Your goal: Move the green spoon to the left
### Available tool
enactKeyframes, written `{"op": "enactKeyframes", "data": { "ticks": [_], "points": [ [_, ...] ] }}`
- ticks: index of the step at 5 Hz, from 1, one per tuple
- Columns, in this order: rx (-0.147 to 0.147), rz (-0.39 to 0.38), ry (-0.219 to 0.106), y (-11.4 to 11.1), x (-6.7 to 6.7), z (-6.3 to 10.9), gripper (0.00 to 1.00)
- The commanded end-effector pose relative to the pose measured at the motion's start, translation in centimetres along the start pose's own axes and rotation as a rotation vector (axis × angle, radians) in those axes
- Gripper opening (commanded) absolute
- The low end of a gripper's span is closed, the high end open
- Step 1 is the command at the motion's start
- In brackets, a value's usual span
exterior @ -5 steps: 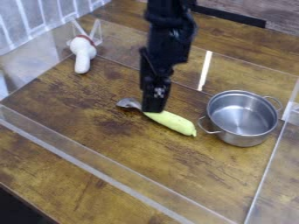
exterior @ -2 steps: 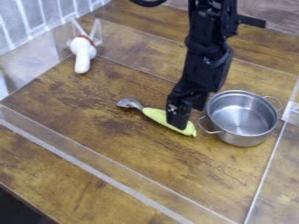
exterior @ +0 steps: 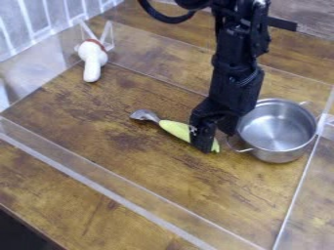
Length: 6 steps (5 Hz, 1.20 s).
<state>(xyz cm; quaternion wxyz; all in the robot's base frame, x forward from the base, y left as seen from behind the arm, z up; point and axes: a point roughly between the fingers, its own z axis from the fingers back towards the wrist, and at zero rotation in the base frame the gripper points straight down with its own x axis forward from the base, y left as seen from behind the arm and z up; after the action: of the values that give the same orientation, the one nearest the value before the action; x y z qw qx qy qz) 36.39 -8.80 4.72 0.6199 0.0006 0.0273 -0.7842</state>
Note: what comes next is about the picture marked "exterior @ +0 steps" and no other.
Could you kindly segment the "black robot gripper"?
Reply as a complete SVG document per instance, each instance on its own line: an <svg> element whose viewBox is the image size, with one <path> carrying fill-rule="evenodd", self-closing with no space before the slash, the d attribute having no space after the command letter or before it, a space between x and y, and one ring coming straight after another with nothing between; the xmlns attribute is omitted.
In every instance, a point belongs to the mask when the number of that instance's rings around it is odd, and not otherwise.
<svg viewBox="0 0 334 250"><path fill-rule="evenodd" d="M263 70L251 54L246 34L220 29L211 59L208 96L192 110L191 145L203 153L216 152L215 130L234 135L240 118L254 109Z"/></svg>

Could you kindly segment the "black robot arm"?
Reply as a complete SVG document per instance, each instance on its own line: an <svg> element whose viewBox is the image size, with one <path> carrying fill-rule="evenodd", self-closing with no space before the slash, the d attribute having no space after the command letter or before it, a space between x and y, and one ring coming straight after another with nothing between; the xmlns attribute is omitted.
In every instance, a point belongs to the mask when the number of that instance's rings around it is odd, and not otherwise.
<svg viewBox="0 0 334 250"><path fill-rule="evenodd" d="M270 1L176 0L176 3L190 11L208 7L215 17L216 50L208 95L190 117L191 144L208 153L215 132L234 135L240 118L257 104L265 76L257 58L269 49Z"/></svg>

